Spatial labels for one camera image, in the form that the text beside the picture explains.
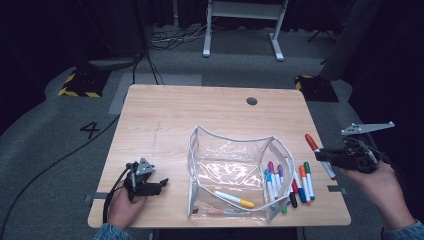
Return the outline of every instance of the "person's left hand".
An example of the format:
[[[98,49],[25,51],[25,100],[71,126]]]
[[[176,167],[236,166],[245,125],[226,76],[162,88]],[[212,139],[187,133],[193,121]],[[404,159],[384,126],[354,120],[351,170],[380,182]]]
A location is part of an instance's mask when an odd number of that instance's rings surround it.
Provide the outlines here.
[[[133,202],[128,198],[128,190],[123,187],[123,181],[119,183],[110,202],[108,223],[124,230],[127,228],[147,201],[147,196],[135,197]]]

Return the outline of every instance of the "sleeve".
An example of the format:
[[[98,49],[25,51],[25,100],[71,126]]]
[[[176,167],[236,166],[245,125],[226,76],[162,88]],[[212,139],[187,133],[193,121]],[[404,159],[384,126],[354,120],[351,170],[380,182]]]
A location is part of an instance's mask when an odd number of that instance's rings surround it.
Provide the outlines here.
[[[124,230],[104,223],[92,240],[133,240],[133,238]]]
[[[424,225],[416,220],[412,226],[382,232],[383,240],[424,240]]]

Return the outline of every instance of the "table hole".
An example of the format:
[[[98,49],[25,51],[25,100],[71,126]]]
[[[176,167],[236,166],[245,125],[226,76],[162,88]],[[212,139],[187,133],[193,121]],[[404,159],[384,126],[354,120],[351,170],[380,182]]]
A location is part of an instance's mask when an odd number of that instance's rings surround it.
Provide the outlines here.
[[[256,100],[256,98],[254,97],[248,97],[246,99],[247,104],[251,105],[251,106],[255,106],[256,104],[258,104],[258,100]]]

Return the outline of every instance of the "clear plastic bag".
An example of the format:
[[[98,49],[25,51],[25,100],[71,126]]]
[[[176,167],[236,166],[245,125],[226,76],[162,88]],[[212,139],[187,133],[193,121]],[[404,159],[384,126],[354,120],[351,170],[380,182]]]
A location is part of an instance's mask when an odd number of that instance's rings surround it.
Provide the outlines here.
[[[267,179],[272,162],[278,173]],[[190,218],[236,218],[271,222],[288,201],[294,159],[276,137],[237,140],[196,126],[189,141]]]

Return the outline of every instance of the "hand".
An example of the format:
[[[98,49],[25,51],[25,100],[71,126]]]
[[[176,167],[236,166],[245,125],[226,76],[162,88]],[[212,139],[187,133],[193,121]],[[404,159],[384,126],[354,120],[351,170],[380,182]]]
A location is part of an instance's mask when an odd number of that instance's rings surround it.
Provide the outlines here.
[[[385,230],[407,227],[415,223],[410,214],[402,188],[392,167],[380,161],[370,174],[341,169],[341,172],[358,183],[362,192],[378,208]]]
[[[124,230],[138,215],[147,198],[147,196],[135,197],[131,202],[128,198],[128,190],[123,187],[123,181],[121,181],[110,202],[107,222]]]

